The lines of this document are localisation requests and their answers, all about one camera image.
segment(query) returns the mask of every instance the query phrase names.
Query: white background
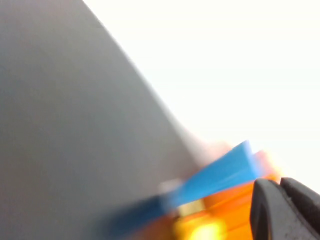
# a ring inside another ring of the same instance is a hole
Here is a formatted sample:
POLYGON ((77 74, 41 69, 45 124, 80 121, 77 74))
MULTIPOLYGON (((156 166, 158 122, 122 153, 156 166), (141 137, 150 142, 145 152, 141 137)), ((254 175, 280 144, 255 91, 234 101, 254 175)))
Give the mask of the white background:
POLYGON ((249 139, 320 192, 318 0, 85 0, 205 144, 249 139))

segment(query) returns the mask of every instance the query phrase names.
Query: yellow light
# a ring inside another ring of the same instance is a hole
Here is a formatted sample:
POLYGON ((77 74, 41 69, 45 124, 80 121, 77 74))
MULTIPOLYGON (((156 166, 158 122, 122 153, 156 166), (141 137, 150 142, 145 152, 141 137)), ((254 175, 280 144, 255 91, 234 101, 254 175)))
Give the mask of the yellow light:
POLYGON ((191 234, 190 240, 222 240, 219 224, 206 224, 197 227, 191 234))

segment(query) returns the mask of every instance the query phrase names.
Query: gray panel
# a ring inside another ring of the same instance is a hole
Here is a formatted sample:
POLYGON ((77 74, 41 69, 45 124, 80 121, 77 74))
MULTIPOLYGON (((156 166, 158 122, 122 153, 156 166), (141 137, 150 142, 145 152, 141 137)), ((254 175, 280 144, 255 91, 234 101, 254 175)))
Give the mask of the gray panel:
POLYGON ((80 0, 0 1, 0 239, 94 239, 193 159, 80 0))

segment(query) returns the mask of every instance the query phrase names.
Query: blurry object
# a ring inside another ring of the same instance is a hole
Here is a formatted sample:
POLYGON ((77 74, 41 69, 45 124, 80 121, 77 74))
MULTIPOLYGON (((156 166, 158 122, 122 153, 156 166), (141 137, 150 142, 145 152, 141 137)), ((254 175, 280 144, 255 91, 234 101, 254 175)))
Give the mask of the blurry object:
POLYGON ((199 204, 195 206, 195 203, 199 203, 197 200, 261 177, 260 167, 254 160, 249 143, 244 141, 185 182, 178 184, 179 181, 170 181, 175 186, 180 185, 171 192, 146 199, 115 215, 108 228, 111 232, 117 230, 119 234, 128 234, 176 208, 183 216, 186 213, 189 215, 190 211, 198 212, 202 207, 199 204))
POLYGON ((224 240, 225 224, 209 211, 205 211, 202 200, 179 207, 179 218, 174 223, 178 240, 224 240))
POLYGON ((254 240, 320 240, 320 195, 283 177, 254 182, 250 223, 254 240))
MULTIPOLYGON (((252 156, 252 159, 254 164, 260 168, 262 177, 274 181, 279 179, 278 173, 270 164, 265 152, 256 153, 252 156)), ((179 218, 173 225, 175 239, 197 239, 195 237, 203 240, 252 239, 250 208, 253 188, 253 181, 238 184, 201 200, 178 207, 179 218)), ((156 238, 162 232, 160 227, 154 230, 153 236, 155 239, 166 239, 156 238)))
POLYGON ((261 164, 254 160, 247 141, 235 146, 218 160, 194 174, 169 194, 173 208, 205 198, 263 175, 261 164))

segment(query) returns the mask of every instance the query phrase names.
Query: blue plastic piece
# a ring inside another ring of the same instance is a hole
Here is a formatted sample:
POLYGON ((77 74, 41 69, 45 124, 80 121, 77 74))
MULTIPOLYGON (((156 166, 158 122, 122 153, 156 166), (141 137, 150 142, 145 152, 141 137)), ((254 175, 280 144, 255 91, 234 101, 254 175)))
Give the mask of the blue plastic piece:
POLYGON ((244 141, 214 161, 168 196, 172 208, 245 184, 262 176, 250 145, 244 141))

